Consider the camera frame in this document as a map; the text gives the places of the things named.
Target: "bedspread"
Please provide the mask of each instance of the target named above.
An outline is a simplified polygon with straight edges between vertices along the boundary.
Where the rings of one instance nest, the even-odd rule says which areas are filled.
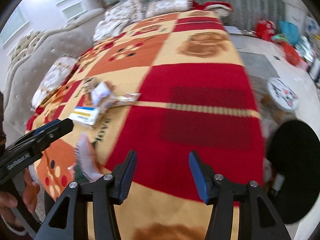
[[[123,240],[153,222],[207,227],[211,206],[197,194],[188,166],[191,150],[233,182],[262,183],[260,115],[243,63],[214,12],[194,10],[137,22],[84,53],[78,63],[75,75],[29,128],[65,119],[75,106],[85,106],[82,82],[88,76],[111,81],[116,95],[141,96],[134,106],[108,110],[94,130],[75,124],[44,151],[35,168],[53,198],[72,179],[67,167],[75,162],[82,131],[96,141],[102,173],[122,162],[130,149],[138,153],[128,199],[115,207]],[[235,207],[233,239],[238,216]],[[88,225],[93,239],[92,215]]]

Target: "beige headboard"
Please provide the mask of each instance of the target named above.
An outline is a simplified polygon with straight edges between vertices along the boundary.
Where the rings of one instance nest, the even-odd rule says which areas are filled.
[[[8,72],[4,90],[4,132],[7,143],[25,133],[25,124],[34,114],[31,99],[52,64],[63,54],[79,57],[93,46],[92,36],[104,10],[88,12],[66,29],[51,32],[38,48]]]

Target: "yellow stripe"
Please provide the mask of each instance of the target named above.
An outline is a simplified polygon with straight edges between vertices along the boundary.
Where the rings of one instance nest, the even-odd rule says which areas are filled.
[[[90,117],[90,116],[91,116],[91,114],[81,113],[81,112],[77,112],[77,111],[73,111],[72,113],[73,113],[73,114],[79,114],[79,115],[87,116],[87,117]]]
[[[195,105],[185,105],[185,104],[171,104],[163,102],[146,102],[146,101],[137,101],[136,106],[150,106],[150,107],[159,107],[166,109],[173,109],[178,111],[192,111],[198,113],[207,113],[207,114],[223,114],[230,116],[239,116],[239,117],[254,117],[261,119],[261,115],[252,109],[238,109],[238,108],[229,108],[229,107],[217,107],[217,106],[195,106]]]

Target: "stool seat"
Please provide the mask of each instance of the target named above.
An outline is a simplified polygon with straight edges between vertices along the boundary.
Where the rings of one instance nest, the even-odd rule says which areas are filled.
[[[269,96],[280,110],[291,113],[299,107],[297,95],[280,78],[269,78],[267,88]]]

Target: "white tile floor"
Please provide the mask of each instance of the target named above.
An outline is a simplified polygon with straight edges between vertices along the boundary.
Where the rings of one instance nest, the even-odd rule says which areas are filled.
[[[300,68],[290,65],[284,58],[284,53],[273,43],[253,37],[242,36],[242,49],[238,51],[264,54],[284,83],[294,91],[300,106],[296,110],[298,119],[307,123],[320,138],[320,100],[317,89],[308,73]],[[294,240],[307,240],[320,221],[320,197],[313,209],[299,224],[287,227]]]

